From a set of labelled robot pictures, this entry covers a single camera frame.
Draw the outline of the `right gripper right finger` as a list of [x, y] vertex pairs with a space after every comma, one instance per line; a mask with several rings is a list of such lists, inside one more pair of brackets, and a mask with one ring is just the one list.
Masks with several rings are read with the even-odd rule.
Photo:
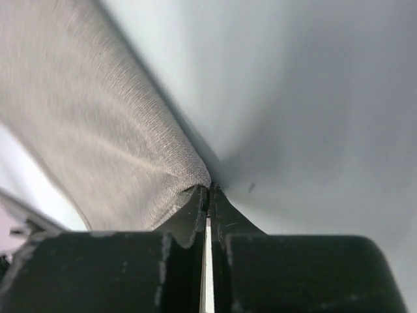
[[380, 248], [355, 235], [268, 235], [210, 188], [216, 312], [405, 312]]

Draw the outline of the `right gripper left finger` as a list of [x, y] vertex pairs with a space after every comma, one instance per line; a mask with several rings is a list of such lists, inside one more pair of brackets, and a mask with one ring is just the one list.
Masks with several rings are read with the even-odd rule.
[[199, 312], [207, 191], [154, 231], [69, 231], [1, 193], [24, 243], [1, 270], [2, 312]]

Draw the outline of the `grey cloth napkin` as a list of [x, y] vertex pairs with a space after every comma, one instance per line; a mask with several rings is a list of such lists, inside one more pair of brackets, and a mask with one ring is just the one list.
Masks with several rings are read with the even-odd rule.
[[1, 122], [90, 230], [152, 230], [210, 175], [94, 1], [1, 2]]

